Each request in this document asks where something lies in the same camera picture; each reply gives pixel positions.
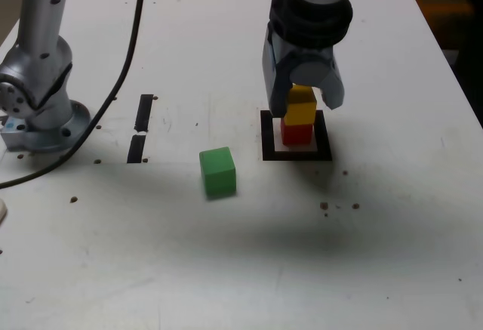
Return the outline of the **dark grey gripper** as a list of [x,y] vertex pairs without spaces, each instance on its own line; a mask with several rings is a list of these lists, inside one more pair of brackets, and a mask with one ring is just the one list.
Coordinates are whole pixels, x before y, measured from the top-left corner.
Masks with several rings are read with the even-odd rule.
[[269,111],[282,118],[287,112],[290,78],[296,85],[318,88],[329,109],[343,104],[344,87],[334,47],[304,48],[284,40],[271,23],[267,24],[262,56],[263,77]]

